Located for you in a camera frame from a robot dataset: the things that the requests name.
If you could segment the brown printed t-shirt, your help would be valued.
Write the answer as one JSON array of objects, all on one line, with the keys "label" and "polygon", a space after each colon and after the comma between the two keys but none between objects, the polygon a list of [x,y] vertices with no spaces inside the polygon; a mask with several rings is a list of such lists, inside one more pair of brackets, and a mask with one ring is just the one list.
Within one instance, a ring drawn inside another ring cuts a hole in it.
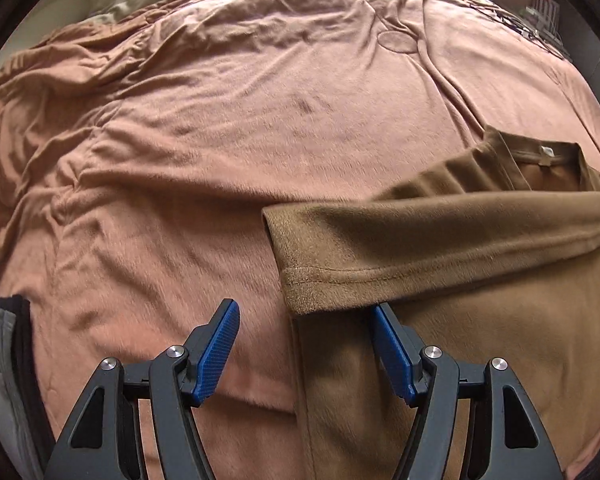
[{"label": "brown printed t-shirt", "polygon": [[263,213],[294,337],[311,479],[388,479],[414,414],[368,309],[453,358],[509,362],[568,479],[600,479],[600,155],[489,130],[364,202]]}]

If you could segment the cream padded headboard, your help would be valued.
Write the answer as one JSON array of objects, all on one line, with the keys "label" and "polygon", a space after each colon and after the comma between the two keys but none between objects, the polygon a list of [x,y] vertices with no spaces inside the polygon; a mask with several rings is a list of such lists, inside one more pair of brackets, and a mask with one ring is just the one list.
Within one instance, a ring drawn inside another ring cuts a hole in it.
[{"label": "cream padded headboard", "polygon": [[33,47],[55,29],[84,20],[95,0],[40,0],[0,49],[0,69],[15,53]]}]

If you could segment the salmon pink bed blanket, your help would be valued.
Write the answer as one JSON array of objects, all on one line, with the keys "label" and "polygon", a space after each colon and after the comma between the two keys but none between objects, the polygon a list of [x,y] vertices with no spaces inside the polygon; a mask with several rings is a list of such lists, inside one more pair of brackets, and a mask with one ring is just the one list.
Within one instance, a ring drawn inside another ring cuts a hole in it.
[{"label": "salmon pink bed blanket", "polygon": [[266,208],[364,202],[489,130],[589,145],[600,103],[480,0],[166,0],[0,73],[0,296],[30,301],[50,426],[97,362],[152,358],[232,297],[198,426],[221,479],[311,479]]}]

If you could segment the items on bedside cabinet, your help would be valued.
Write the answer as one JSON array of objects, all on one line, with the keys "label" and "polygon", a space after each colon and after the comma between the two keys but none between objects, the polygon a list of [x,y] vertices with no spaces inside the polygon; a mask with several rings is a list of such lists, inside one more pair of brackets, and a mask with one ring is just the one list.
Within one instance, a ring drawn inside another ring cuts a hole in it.
[{"label": "items on bedside cabinet", "polygon": [[560,5],[555,0],[531,0],[519,13],[538,35],[559,39]]}]

